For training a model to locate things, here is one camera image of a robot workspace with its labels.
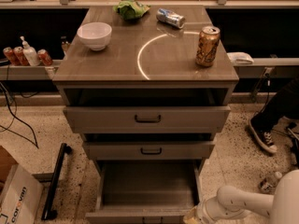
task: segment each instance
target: black metal stand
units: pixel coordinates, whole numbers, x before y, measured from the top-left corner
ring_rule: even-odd
[[[53,200],[55,197],[55,192],[58,184],[58,179],[60,172],[62,170],[63,162],[64,162],[64,154],[70,154],[72,151],[72,148],[69,147],[67,144],[62,143],[60,147],[60,151],[58,154],[58,158],[56,161],[56,166],[54,173],[52,174],[51,181],[50,181],[50,188],[47,196],[47,200],[44,206],[43,214],[41,219],[42,220],[50,220],[50,219],[55,219],[57,217],[57,211],[56,210],[51,210]]]

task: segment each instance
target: black pants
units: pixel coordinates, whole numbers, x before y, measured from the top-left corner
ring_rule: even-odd
[[[299,77],[279,90],[264,110],[252,118],[251,124],[269,132],[283,116],[299,119]]]

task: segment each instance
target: black sneaker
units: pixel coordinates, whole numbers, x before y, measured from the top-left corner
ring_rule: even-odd
[[[251,120],[249,121],[249,128],[252,131],[255,140],[258,142],[258,144],[267,152],[275,154],[278,151],[278,147],[274,144],[272,141],[272,136],[270,132],[266,131],[259,131],[255,129],[251,125]]]

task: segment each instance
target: spray bottle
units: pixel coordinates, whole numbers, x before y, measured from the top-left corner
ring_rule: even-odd
[[[23,52],[29,64],[31,66],[38,66],[40,64],[40,61],[36,53],[36,50],[33,47],[30,47],[28,42],[24,40],[24,36],[21,36],[21,40],[22,40],[22,45],[24,46]]]

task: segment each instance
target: gray countertop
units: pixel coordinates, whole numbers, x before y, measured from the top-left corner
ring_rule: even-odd
[[[92,51],[76,36],[53,82],[238,81],[222,43],[213,66],[204,68],[195,63],[198,33],[211,24],[203,6],[163,7],[185,16],[182,30],[157,21],[158,8],[151,6],[137,21],[124,21],[112,6],[91,7],[83,23],[110,24],[109,45]]]

